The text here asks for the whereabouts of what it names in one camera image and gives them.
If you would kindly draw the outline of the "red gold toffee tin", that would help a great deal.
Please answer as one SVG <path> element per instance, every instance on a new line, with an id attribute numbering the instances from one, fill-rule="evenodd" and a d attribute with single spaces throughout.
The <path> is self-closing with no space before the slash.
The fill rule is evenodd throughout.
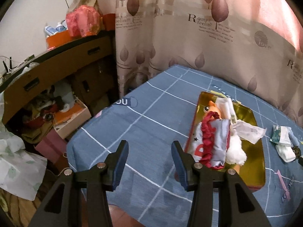
<path id="1" fill-rule="evenodd" d="M 204 107 L 208 105 L 210 100 L 215 103 L 218 97 L 219 96 L 208 92 L 201 92 L 201 94 L 199 95 L 196 113 L 191 127 L 190 137 L 184 149 L 186 153 L 187 153 L 187 147 L 191 140 L 193 129 L 199 122 L 202 121 L 204 115 L 204 110 L 203 110 Z M 253 126 L 257 126 L 256 119 L 251 109 L 243 106 L 240 103 L 234 101 L 232 102 L 237 116 L 237 120 L 242 120 Z M 230 121 L 230 135 L 231 133 L 235 133 L 235 131 L 233 130 Z M 242 149 L 245 151 L 247 155 L 247 160 L 244 163 L 244 165 L 243 166 L 237 164 L 230 165 L 225 163 L 224 168 L 217 171 L 234 169 L 242 177 L 243 181 L 252 191 L 257 191 L 261 189 L 265 185 L 265 181 L 266 181 L 265 159 L 263 155 L 263 147 L 262 147 L 261 139 L 256 144 L 251 144 L 249 141 L 241 139 Z"/>

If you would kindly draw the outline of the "white fluffy pompom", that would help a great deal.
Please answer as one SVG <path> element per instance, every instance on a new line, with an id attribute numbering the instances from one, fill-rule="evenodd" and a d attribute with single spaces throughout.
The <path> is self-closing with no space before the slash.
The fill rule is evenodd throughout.
<path id="1" fill-rule="evenodd" d="M 235 133 L 231 133 L 229 148 L 226 151 L 225 162 L 230 165 L 237 164 L 243 166 L 246 160 L 247 155 L 242 149 L 242 141 L 240 137 Z"/>

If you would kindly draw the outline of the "red white ruffled garment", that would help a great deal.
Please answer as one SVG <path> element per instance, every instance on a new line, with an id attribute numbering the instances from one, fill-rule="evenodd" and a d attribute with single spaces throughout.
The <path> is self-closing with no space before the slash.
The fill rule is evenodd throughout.
<path id="1" fill-rule="evenodd" d="M 218 112 L 209 111 L 193 129 L 187 152 L 196 162 L 213 170 L 221 170 L 230 145 L 230 121 Z"/>

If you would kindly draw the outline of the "white floral mesh cloth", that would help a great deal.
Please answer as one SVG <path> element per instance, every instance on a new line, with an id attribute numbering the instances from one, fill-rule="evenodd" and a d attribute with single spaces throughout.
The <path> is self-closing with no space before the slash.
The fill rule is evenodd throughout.
<path id="1" fill-rule="evenodd" d="M 266 134 L 267 128 L 253 126 L 245 121 L 237 120 L 232 125 L 235 133 L 243 140 L 249 141 L 251 144 L 256 144 Z"/>

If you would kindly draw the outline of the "white socks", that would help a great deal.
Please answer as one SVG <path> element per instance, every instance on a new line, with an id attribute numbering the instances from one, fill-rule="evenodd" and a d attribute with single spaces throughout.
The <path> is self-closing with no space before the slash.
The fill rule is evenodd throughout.
<path id="1" fill-rule="evenodd" d="M 285 162 L 289 163 L 296 159 L 296 155 L 293 152 L 291 147 L 285 147 L 284 145 L 277 144 L 276 146 L 277 153 L 279 157 Z"/>

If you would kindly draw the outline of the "wet wipes pack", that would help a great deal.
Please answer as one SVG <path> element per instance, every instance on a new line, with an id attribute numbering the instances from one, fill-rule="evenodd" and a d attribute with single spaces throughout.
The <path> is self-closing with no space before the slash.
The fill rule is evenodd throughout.
<path id="1" fill-rule="evenodd" d="M 289 131 L 289 127 L 273 125 L 272 137 L 270 138 L 270 141 L 277 145 L 291 147 Z"/>

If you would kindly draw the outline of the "orange rubber pig toy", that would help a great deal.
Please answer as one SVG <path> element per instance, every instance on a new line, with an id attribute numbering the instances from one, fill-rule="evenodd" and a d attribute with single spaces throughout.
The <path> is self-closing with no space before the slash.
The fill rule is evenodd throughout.
<path id="1" fill-rule="evenodd" d="M 204 115 L 203 117 L 206 117 L 208 115 L 209 112 L 213 112 L 213 113 L 217 113 L 217 115 L 215 115 L 215 119 L 222 119 L 222 115 L 221 115 L 221 111 L 220 109 L 217 107 L 217 105 L 213 102 L 213 101 L 209 101 L 208 105 L 204 107 Z"/>

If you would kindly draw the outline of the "small white printed sock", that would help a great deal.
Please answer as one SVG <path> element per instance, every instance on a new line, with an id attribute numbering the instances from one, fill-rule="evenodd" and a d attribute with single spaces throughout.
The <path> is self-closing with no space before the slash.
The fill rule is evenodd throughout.
<path id="1" fill-rule="evenodd" d="M 237 116 L 231 98 L 218 97 L 215 101 L 215 104 L 220 110 L 221 117 L 223 119 L 228 119 L 231 121 L 231 124 L 236 124 Z"/>

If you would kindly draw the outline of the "black gold patterned scarf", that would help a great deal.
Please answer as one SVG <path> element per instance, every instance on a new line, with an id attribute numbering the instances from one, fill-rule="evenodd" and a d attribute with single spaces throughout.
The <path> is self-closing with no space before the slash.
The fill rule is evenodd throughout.
<path id="1" fill-rule="evenodd" d="M 293 152 L 295 153 L 295 157 L 296 157 L 296 159 L 298 160 L 298 163 L 299 163 L 301 166 L 303 166 L 303 157 L 302 157 L 300 148 L 297 147 L 297 146 L 294 146 L 294 147 L 292 147 L 292 150 L 293 150 Z"/>

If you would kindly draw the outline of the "light blue towel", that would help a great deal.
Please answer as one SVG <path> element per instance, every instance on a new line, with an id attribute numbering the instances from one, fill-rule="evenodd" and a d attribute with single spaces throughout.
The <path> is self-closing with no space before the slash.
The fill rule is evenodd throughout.
<path id="1" fill-rule="evenodd" d="M 298 140 L 298 138 L 294 135 L 292 128 L 288 127 L 288 135 L 290 138 L 290 142 L 292 144 L 293 147 L 299 147 L 300 146 L 300 141 Z"/>

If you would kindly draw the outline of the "pink box on floor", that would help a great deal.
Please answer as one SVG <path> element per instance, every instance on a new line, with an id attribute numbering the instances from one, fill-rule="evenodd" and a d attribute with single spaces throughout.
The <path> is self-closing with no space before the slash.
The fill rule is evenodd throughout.
<path id="1" fill-rule="evenodd" d="M 69 167 L 66 155 L 67 142 L 51 129 L 50 132 L 35 146 L 35 149 L 47 158 L 59 170 Z"/>

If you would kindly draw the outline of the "white green patterned bag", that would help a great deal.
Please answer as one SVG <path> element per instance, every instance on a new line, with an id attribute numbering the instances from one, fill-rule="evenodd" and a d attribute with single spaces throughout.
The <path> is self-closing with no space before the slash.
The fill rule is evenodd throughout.
<path id="1" fill-rule="evenodd" d="M 46 158 L 27 152 L 23 140 L 1 124 L 1 189 L 33 201 L 46 166 Z"/>

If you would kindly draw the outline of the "white cardboard box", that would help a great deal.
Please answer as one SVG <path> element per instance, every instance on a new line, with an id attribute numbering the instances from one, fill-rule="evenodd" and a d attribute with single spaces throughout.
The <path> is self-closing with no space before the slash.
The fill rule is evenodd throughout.
<path id="1" fill-rule="evenodd" d="M 62 111 L 55 113 L 53 119 L 53 128 L 58 135 L 65 139 L 81 125 L 91 118 L 88 107 L 78 98 L 72 108 L 64 108 Z"/>

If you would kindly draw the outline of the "blue checked bed sheet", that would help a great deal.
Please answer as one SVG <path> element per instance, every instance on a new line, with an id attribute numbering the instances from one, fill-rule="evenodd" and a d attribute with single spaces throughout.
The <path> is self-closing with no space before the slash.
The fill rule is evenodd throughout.
<path id="1" fill-rule="evenodd" d="M 126 167 L 108 202 L 145 226 L 186 226 L 193 195 L 174 178 L 171 144 L 186 144 L 199 95 L 207 90 L 241 102 L 266 129 L 266 182 L 254 196 L 272 226 L 284 226 L 302 200 L 302 166 L 283 162 L 269 138 L 274 124 L 291 127 L 298 139 L 302 129 L 259 97 L 204 72 L 173 66 L 104 109 L 69 141 L 69 166 L 88 170 L 126 140 Z"/>

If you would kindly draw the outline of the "dark wooden cabinet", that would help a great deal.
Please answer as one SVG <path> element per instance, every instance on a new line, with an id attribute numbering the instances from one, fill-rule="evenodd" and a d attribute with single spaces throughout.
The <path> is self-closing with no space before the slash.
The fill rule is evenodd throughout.
<path id="1" fill-rule="evenodd" d="M 73 40 L 26 62 L 1 84 L 4 95 L 3 124 L 56 82 L 113 54 L 114 31 Z"/>

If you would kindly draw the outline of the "orange box on cabinet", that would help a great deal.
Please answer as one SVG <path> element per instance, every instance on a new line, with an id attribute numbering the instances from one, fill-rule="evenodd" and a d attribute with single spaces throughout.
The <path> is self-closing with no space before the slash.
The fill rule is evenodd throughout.
<path id="1" fill-rule="evenodd" d="M 74 38 L 70 36 L 68 30 L 58 32 L 55 35 L 48 36 L 46 38 L 47 49 L 50 50 L 60 47 L 62 45 L 65 45 L 66 43 L 72 42 L 73 40 Z"/>

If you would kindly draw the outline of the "beige leaf print curtain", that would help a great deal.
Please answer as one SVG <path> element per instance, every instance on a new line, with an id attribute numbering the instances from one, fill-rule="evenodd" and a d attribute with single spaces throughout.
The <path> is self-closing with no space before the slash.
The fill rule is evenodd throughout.
<path id="1" fill-rule="evenodd" d="M 173 65 L 220 77 L 302 125 L 302 17 L 286 0 L 74 0 L 114 15 L 121 96 Z"/>

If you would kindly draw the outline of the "red plastic bag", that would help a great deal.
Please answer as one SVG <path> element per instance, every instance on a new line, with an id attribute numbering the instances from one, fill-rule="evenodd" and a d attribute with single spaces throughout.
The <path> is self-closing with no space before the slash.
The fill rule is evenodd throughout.
<path id="1" fill-rule="evenodd" d="M 72 38 L 97 35 L 101 30 L 101 17 L 94 7 L 81 5 L 66 14 L 66 23 Z"/>

